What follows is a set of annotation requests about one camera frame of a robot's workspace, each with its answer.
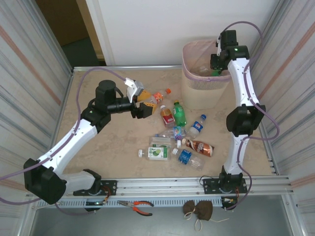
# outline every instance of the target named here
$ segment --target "water bottle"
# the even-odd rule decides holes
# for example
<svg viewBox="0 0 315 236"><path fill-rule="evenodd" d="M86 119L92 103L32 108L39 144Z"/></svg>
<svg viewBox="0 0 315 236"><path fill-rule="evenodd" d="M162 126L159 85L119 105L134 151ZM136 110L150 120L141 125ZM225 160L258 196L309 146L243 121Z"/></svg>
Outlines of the water bottle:
<svg viewBox="0 0 315 236"><path fill-rule="evenodd" d="M183 107L179 104L178 100L174 101L173 114L175 118L176 125L185 126L186 125L186 117Z"/></svg>
<svg viewBox="0 0 315 236"><path fill-rule="evenodd" d="M144 100L143 102L158 104L161 101L163 101L163 99L170 93L171 93L171 90L167 88L166 90L161 90L161 91L156 92L155 94L151 95L148 99Z"/></svg>
<svg viewBox="0 0 315 236"><path fill-rule="evenodd" d="M156 137L173 138L175 140L182 140L186 136L186 130L184 127L175 126L164 130L163 132L156 134Z"/></svg>
<svg viewBox="0 0 315 236"><path fill-rule="evenodd" d="M203 126L205 124L206 115L201 115L189 128L189 131L187 132L187 136L192 137L193 139L196 138L201 130L203 129Z"/></svg>
<svg viewBox="0 0 315 236"><path fill-rule="evenodd" d="M147 149L139 149L138 156L153 161L167 161L171 157L171 149L167 147L148 147Z"/></svg>
<svg viewBox="0 0 315 236"><path fill-rule="evenodd" d="M171 111L166 108L164 105L161 106L161 112L160 115L163 119L163 123L165 127L171 128L175 126L175 119L171 113Z"/></svg>
<svg viewBox="0 0 315 236"><path fill-rule="evenodd" d="M178 150L177 148L174 148L172 150L172 154L175 155L175 157L183 164L189 165L198 171L201 171L205 164L204 160L194 156L190 151L187 150Z"/></svg>
<svg viewBox="0 0 315 236"><path fill-rule="evenodd" d="M180 140L165 137L150 137L149 146L154 148L180 148Z"/></svg>

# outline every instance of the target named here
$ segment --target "robotic arm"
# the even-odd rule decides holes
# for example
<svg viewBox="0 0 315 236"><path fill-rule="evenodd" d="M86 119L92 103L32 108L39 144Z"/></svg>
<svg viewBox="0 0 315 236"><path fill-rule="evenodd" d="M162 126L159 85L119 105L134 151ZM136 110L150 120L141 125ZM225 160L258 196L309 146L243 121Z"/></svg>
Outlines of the robotic arm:
<svg viewBox="0 0 315 236"><path fill-rule="evenodd" d="M248 139L244 141L243 139L253 134L253 131L258 128L264 116L262 112L252 105L251 100L262 110L265 111L266 108L264 105L259 104L259 100L256 97L249 68L246 71L246 79L250 97L246 91L243 72L249 63L250 55L247 46L238 45L236 31L223 31L218 38L217 47L217 54L211 55L211 68L221 71L228 69L236 95L236 108L226 118L227 130L232 135L229 156L219 176L220 187L229 191L239 187L242 183L243 174L238 164L243 165L248 143Z"/></svg>
<svg viewBox="0 0 315 236"><path fill-rule="evenodd" d="M152 114L147 105L140 103L137 108L134 96L139 96L143 91L142 83L126 78L128 86L127 97L110 80L101 81L95 90L95 98L91 100L88 107L81 113L79 126L74 127L46 154L36 161L29 159L24 164L24 169L31 167L47 158L49 161L41 166L24 172L25 188L34 193L49 204L56 203L64 194L88 190L96 194L100 190L101 176L85 169L75 174L63 174L63 171L75 154L95 137L111 120L111 114L131 112L133 118L146 118Z"/></svg>

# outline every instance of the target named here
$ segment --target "brown bottle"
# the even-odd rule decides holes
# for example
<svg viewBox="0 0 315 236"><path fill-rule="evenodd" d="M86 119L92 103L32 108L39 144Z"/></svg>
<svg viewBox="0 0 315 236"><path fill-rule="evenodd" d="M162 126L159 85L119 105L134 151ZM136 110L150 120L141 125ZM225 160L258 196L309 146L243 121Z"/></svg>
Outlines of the brown bottle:
<svg viewBox="0 0 315 236"><path fill-rule="evenodd" d="M201 141L193 141L189 139L183 139L182 144L208 157L212 157L213 149L215 149L213 146L210 146L209 144L205 144Z"/></svg>

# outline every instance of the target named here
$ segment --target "plastic bottle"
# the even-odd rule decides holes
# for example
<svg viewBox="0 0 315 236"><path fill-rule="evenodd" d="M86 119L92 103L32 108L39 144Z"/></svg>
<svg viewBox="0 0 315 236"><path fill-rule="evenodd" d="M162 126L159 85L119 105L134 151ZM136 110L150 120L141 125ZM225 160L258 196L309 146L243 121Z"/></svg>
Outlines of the plastic bottle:
<svg viewBox="0 0 315 236"><path fill-rule="evenodd" d="M156 137L173 138L176 140L182 140L186 136L186 130L184 127L175 126L164 130L163 132L156 134Z"/></svg>
<svg viewBox="0 0 315 236"><path fill-rule="evenodd" d="M194 156L190 151L187 150L178 150L177 148L174 148L172 150L172 154L175 155L176 158L183 164L189 165L198 171L201 171L205 164L204 160Z"/></svg>
<svg viewBox="0 0 315 236"><path fill-rule="evenodd" d="M168 108L166 108L164 105L161 106L160 114L163 119L165 127L171 128L175 126L175 119L171 111Z"/></svg>
<svg viewBox="0 0 315 236"><path fill-rule="evenodd" d="M193 141L189 139L183 139L182 144L208 157L212 157L213 149L215 149L213 146L209 144L205 144L201 141Z"/></svg>
<svg viewBox="0 0 315 236"><path fill-rule="evenodd" d="M150 137L149 146L154 148L180 148L182 145L180 140L174 140L164 137Z"/></svg>
<svg viewBox="0 0 315 236"><path fill-rule="evenodd" d="M167 96L170 93L171 93L171 90L167 88L166 90L161 90L161 91L156 92L155 94L151 95L151 97L144 100L143 102L158 104L161 101L163 101L165 96Z"/></svg>
<svg viewBox="0 0 315 236"><path fill-rule="evenodd" d="M187 136L192 137L193 139L196 138L201 130L203 129L203 126L205 124L207 116L201 115L189 128L189 131L187 132Z"/></svg>
<svg viewBox="0 0 315 236"><path fill-rule="evenodd" d="M139 149L138 156L153 161L167 161L171 157L171 149L167 147L148 147L147 149Z"/></svg>
<svg viewBox="0 0 315 236"><path fill-rule="evenodd" d="M185 126L186 117L183 107L179 104L178 100L174 101L173 114L175 118L176 125Z"/></svg>

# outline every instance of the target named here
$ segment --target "bottle cap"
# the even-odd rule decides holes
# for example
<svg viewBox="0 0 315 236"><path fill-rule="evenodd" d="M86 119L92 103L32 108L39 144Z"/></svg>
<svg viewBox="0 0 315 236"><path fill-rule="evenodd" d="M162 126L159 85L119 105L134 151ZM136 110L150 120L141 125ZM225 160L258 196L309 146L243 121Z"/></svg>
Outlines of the bottle cap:
<svg viewBox="0 0 315 236"><path fill-rule="evenodd" d="M177 148L174 148L173 151L172 151L172 153L173 153L174 155L176 155L177 152L178 152L178 149L177 149Z"/></svg>
<svg viewBox="0 0 315 236"><path fill-rule="evenodd" d="M185 145L187 139L182 139L182 144Z"/></svg>

